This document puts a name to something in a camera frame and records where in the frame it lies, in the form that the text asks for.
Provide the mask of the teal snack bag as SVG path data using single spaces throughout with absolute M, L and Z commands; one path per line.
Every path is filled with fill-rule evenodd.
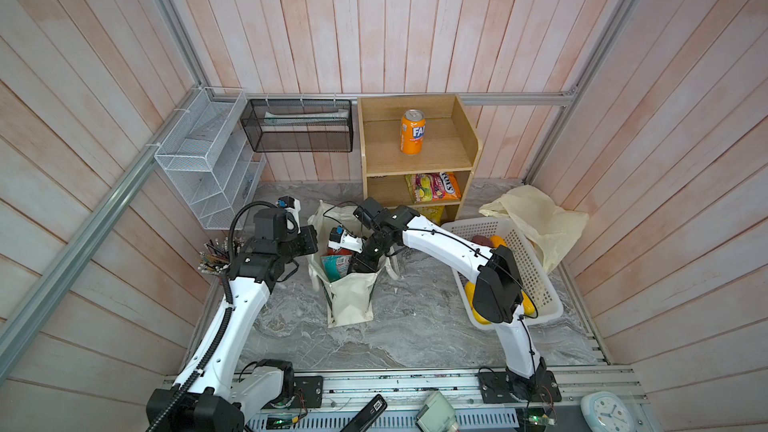
M 344 278 L 351 264 L 351 255 L 326 255 L 321 257 L 321 264 L 329 282 L 333 283 Z

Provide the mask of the floral canvas tote bag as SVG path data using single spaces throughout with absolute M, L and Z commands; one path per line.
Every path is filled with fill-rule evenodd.
M 318 252 L 308 259 L 309 277 L 314 290 L 321 291 L 328 304 L 329 328 L 372 321 L 374 314 L 371 300 L 379 276 L 388 275 L 394 280 L 402 278 L 398 258 L 384 256 L 373 273 L 349 273 L 331 282 L 322 262 L 327 252 L 327 232 L 340 222 L 357 237 L 367 239 L 372 235 L 354 217 L 353 206 L 342 206 L 334 211 L 332 208 L 330 203 L 320 201 L 318 209 L 308 220 L 318 236 Z

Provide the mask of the yellow bell pepper toy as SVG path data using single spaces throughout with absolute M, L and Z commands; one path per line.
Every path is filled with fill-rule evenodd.
M 467 282 L 464 285 L 464 292 L 465 292 L 465 296 L 467 298 L 467 302 L 468 302 L 470 308 L 473 309 L 474 308 L 474 306 L 473 306 L 473 298 L 474 298 L 474 293 L 475 293 L 475 284 L 472 283 L 472 282 Z

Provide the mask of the yellow plastic grocery bag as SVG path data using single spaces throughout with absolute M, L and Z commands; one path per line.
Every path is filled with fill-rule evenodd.
M 534 245 L 546 273 L 552 272 L 562 262 L 589 221 L 587 213 L 566 210 L 531 185 L 509 190 L 482 205 L 479 212 L 487 217 L 512 220 Z

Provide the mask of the red cola can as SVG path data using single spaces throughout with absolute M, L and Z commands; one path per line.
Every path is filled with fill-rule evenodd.
M 354 254 L 353 251 L 345 249 L 345 248 L 332 249 L 332 248 L 329 247 L 329 248 L 327 248 L 327 254 L 326 255 L 337 256 L 337 255 L 353 255 L 353 254 Z

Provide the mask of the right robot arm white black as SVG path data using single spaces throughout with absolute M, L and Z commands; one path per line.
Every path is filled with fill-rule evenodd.
M 562 399 L 554 374 L 536 350 L 525 323 L 538 311 L 525 311 L 528 293 L 512 250 L 504 245 L 481 246 L 446 231 L 410 207 L 401 205 L 389 211 L 373 198 L 365 199 L 353 215 L 370 231 L 367 238 L 356 237 L 341 226 L 329 235 L 330 248 L 352 252 L 351 272 L 373 272 L 395 245 L 446 264 L 474 286 L 472 305 L 491 323 L 503 348 L 506 387 L 499 391 L 523 402 Z

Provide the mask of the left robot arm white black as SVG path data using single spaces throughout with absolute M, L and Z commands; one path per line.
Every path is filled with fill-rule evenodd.
M 151 431 L 245 431 L 268 404 L 294 398 L 293 367 L 262 359 L 241 381 L 235 370 L 247 336 L 285 267 L 318 250 L 317 232 L 301 225 L 299 200 L 253 201 L 234 216 L 219 271 L 224 297 L 192 358 L 169 389 L 151 395 L 146 415 Z

